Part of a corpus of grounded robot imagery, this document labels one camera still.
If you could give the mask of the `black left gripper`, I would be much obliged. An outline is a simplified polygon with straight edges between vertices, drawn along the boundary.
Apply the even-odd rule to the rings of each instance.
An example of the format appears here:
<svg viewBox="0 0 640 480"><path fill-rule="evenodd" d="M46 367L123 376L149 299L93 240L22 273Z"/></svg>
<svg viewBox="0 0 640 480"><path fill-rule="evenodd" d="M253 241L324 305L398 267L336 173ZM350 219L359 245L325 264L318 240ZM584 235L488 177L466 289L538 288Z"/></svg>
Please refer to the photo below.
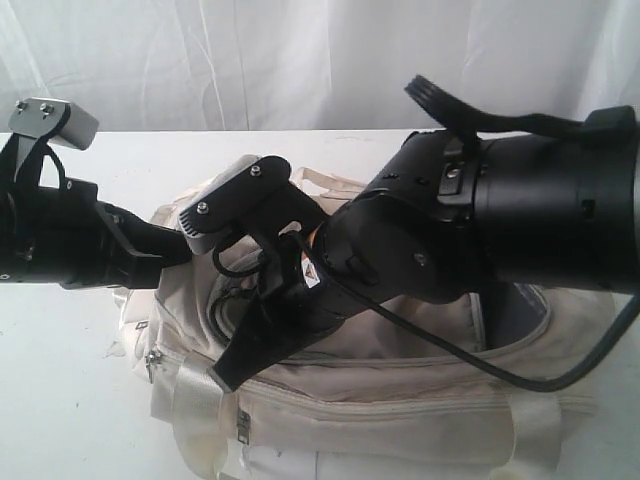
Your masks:
<svg viewBox="0 0 640 480"><path fill-rule="evenodd" d="M99 201L93 183L1 183L4 283L155 289L163 268L189 261L181 233Z"/></svg>

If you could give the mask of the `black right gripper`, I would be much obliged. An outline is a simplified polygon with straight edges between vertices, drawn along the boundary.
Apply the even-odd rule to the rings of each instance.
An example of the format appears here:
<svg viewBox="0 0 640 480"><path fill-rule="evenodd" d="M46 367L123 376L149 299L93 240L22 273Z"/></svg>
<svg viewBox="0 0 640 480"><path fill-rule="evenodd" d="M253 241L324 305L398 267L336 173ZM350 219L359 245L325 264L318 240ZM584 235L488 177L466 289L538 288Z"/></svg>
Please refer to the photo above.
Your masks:
<svg viewBox="0 0 640 480"><path fill-rule="evenodd" d="M360 312L360 303L328 272L304 236L281 238L275 256L258 274L257 292L212 366L212 379L224 393L327 338Z"/></svg>

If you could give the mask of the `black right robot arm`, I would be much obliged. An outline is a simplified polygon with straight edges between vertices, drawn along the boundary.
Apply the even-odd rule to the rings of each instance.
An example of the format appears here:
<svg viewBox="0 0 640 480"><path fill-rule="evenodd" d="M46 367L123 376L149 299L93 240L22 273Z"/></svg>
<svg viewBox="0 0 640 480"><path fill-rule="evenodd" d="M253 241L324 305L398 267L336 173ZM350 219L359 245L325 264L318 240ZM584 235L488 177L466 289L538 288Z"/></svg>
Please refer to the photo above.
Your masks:
<svg viewBox="0 0 640 480"><path fill-rule="evenodd" d="M447 130L415 133L333 214L290 183L267 193L245 179L225 226L218 251L244 236L262 250L256 290L210 370L226 392L400 295L449 303L502 283L628 294L586 358L544 381L390 315L494 377L558 391L593 370L639 312L639 124L623 106L594 111L573 138L462 143Z"/></svg>

